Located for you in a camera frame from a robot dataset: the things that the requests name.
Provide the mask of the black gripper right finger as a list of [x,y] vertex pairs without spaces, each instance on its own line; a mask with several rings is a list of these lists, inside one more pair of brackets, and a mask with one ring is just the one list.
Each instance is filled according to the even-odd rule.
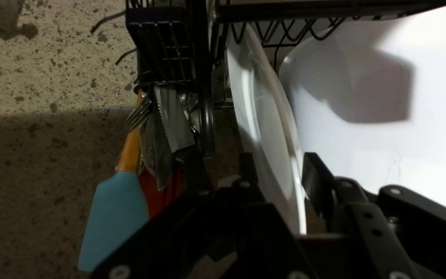
[[302,186],[327,231],[349,240],[355,279],[420,279],[381,209],[352,178],[336,178],[318,153],[304,155]]

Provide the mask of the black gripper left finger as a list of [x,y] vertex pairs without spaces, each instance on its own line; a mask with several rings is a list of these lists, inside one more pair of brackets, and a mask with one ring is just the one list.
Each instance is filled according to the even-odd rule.
[[307,279],[307,257],[276,206],[262,195],[250,152],[239,156],[239,170],[205,209],[203,231],[223,240],[220,254],[236,254],[220,279]]

